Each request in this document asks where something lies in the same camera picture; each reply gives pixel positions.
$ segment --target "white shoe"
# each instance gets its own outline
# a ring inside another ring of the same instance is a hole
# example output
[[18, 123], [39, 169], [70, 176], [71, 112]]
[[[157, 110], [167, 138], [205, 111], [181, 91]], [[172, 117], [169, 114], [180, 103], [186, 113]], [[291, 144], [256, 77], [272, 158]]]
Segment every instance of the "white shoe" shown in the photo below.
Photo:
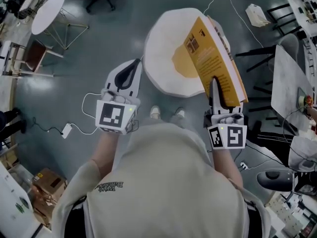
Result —
[[175, 115], [185, 118], [185, 110], [183, 108], [178, 108], [175, 112]]
[[160, 119], [160, 109], [158, 106], [153, 106], [151, 108], [150, 117], [153, 119]]

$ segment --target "white box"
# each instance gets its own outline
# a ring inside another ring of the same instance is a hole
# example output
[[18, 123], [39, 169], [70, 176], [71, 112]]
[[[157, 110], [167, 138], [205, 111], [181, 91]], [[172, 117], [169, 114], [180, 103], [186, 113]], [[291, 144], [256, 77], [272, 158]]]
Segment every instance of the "white box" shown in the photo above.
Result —
[[253, 26], [262, 27], [270, 24], [260, 6], [252, 3], [246, 9], [246, 13]]

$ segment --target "power strip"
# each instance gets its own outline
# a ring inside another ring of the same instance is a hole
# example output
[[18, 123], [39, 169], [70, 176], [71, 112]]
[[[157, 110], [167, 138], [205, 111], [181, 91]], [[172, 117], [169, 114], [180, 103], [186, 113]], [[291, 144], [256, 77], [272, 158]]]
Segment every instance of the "power strip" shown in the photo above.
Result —
[[241, 162], [241, 163], [240, 163], [240, 166], [241, 166], [244, 170], [249, 169], [248, 166], [247, 166], [247, 164], [245, 164], [244, 162]]

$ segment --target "table leg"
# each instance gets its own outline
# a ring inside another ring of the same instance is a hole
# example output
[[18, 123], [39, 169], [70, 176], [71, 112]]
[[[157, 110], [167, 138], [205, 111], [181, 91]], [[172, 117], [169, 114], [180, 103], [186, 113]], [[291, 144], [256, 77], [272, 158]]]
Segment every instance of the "table leg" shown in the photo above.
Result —
[[[62, 11], [60, 11], [59, 14], [62, 16], [62, 18], [64, 19], [64, 21], [59, 21], [59, 20], [56, 19], [55, 22], [59, 22], [59, 23], [64, 24], [64, 25], [66, 26], [64, 41], [62, 41], [62, 39], [61, 39], [61, 37], [59, 36], [58, 32], [57, 32], [56, 29], [54, 28], [53, 23], [51, 24], [51, 26], [52, 26], [52, 29], [53, 29], [53, 31], [54, 31], [55, 34], [52, 34], [48, 29], [47, 29], [47, 32], [55, 39], [55, 41], [56, 41], [64, 50], [67, 50], [67, 49], [69, 48], [69, 46], [70, 46], [75, 40], [77, 40], [77, 38], [78, 38], [79, 36], [81, 36], [81, 35], [89, 28], [89, 26], [88, 26], [88, 25], [82, 25], [82, 24], [72, 24], [72, 23], [70, 23], [70, 22], [67, 20], [67, 17], [65, 16], [65, 14], [64, 14]], [[72, 41], [68, 44], [68, 43], [67, 43], [67, 32], [68, 32], [68, 27], [70, 27], [70, 26], [83, 27], [84, 30], [83, 30], [80, 34], [78, 34], [77, 37], [76, 37], [74, 40], [72, 40]]]

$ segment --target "white t-shirt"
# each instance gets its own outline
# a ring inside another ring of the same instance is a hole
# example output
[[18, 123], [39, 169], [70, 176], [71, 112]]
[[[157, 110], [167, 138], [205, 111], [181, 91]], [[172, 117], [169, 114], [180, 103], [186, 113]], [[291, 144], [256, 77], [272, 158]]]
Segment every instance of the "white t-shirt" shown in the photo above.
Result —
[[243, 238], [248, 233], [244, 199], [270, 222], [262, 203], [210, 166], [195, 133], [164, 123], [140, 127], [117, 168], [100, 180], [94, 162], [80, 168], [53, 213], [52, 231], [64, 237], [67, 216], [85, 202], [87, 237]]

